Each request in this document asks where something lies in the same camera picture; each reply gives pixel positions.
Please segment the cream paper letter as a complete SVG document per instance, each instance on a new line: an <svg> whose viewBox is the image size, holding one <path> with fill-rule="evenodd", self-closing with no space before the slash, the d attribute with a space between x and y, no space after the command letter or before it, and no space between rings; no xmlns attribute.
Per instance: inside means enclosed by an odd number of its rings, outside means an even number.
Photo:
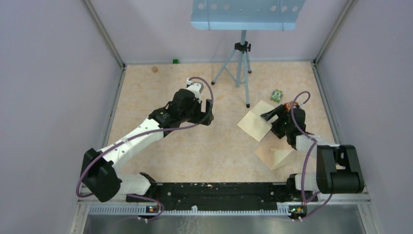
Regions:
<svg viewBox="0 0 413 234"><path fill-rule="evenodd" d="M248 111L238 122L237 126L256 141L260 142L271 129L271 124L268 123L268 120L261 118L261 114L270 112L274 108L274 106L261 100L255 107Z"/></svg>

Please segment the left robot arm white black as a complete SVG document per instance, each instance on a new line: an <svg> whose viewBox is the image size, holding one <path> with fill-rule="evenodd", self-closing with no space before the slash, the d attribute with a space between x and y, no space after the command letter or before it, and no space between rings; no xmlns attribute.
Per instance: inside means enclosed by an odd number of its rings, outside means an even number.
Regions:
<svg viewBox="0 0 413 234"><path fill-rule="evenodd" d="M100 202L112 199L121 189L122 179L117 170L150 144L161 140L173 131L198 125L209 126L214 119L214 98L206 99L202 111L200 91L189 87L180 89L164 107L155 109L129 134L100 150L90 148L84 153L81 175L76 186L79 198L95 196Z"/></svg>

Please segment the peach envelope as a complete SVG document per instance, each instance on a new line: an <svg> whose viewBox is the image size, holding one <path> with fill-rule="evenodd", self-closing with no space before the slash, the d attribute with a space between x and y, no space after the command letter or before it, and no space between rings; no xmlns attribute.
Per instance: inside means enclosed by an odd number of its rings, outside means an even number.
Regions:
<svg viewBox="0 0 413 234"><path fill-rule="evenodd" d="M264 137L264 142L255 150L256 156L271 170L277 170L291 163L295 150L287 143L286 138L279 139L272 132Z"/></svg>

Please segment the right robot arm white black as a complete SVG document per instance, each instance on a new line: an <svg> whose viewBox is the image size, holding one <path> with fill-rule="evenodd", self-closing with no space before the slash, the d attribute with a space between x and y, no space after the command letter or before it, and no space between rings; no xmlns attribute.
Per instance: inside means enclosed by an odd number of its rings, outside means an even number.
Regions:
<svg viewBox="0 0 413 234"><path fill-rule="evenodd" d="M357 150L353 145L330 143L306 130L306 113L296 103L281 104L260 117L269 122L271 132L296 151L305 152L306 158L316 158L316 189L323 194L359 194L365 182Z"/></svg>

